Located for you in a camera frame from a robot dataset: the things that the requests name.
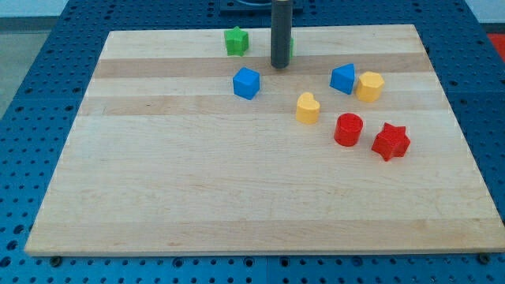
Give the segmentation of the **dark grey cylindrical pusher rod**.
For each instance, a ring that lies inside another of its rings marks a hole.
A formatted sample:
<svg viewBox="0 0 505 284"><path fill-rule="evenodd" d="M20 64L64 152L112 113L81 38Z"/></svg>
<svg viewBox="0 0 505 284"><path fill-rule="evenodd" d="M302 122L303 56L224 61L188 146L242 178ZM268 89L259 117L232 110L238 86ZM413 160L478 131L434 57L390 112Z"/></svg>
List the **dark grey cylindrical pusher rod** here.
<svg viewBox="0 0 505 284"><path fill-rule="evenodd" d="M271 4L271 65L285 69L290 64L292 0L273 0Z"/></svg>

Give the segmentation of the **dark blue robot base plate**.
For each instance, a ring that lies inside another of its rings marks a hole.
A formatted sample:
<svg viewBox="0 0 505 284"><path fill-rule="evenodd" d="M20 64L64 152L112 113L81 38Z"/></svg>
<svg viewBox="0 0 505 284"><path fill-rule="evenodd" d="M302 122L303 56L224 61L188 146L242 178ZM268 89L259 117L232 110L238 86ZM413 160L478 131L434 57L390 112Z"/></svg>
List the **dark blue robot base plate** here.
<svg viewBox="0 0 505 284"><path fill-rule="evenodd" d="M218 0L220 16L270 15L272 0Z"/></svg>

